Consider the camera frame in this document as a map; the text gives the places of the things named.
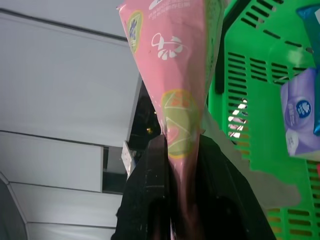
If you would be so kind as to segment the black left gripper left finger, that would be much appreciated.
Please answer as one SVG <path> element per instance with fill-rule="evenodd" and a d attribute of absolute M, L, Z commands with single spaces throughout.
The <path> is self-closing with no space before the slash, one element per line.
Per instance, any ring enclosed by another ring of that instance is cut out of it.
<path fill-rule="evenodd" d="M 111 240 L 171 240 L 167 140 L 152 139 L 126 181 Z"/>

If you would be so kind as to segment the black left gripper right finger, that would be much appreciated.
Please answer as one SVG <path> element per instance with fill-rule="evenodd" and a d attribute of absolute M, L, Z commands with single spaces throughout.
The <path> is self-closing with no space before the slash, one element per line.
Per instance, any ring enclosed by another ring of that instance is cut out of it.
<path fill-rule="evenodd" d="M 247 179 L 204 135 L 199 139 L 195 192 L 205 240 L 275 240 Z"/>

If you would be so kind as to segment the pink snack packet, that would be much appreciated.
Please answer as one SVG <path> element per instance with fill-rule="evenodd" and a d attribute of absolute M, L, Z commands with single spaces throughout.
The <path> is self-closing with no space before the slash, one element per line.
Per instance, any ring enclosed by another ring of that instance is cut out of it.
<path fill-rule="evenodd" d="M 226 0 L 124 0 L 119 16 L 166 137 L 177 184 L 172 240 L 203 240 L 195 194 L 202 118 Z"/>

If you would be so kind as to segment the green plastic basket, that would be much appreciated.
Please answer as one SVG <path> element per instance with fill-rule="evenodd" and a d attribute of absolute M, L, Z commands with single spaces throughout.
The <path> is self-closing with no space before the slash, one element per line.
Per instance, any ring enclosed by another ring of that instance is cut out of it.
<path fill-rule="evenodd" d="M 277 240 L 320 240 L 320 162 L 290 157 L 281 87 L 314 65 L 297 9 L 320 0 L 231 0 L 208 108 L 253 170 L 296 185 L 296 206 L 267 218 Z"/>

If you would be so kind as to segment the purple tissue pack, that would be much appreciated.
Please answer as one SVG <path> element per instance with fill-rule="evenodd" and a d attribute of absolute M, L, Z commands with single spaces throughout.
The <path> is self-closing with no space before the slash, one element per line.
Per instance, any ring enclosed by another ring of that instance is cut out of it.
<path fill-rule="evenodd" d="M 308 68 L 281 87 L 285 141 L 291 157 L 320 162 L 320 136 L 314 134 L 315 79 Z"/>

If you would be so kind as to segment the blue foil packet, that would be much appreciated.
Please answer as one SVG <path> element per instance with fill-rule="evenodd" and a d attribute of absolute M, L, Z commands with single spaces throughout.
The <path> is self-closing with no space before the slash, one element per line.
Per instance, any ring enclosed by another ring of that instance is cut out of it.
<path fill-rule="evenodd" d="M 320 56 L 320 3 L 300 7 L 296 13 L 303 21 L 313 54 Z"/>

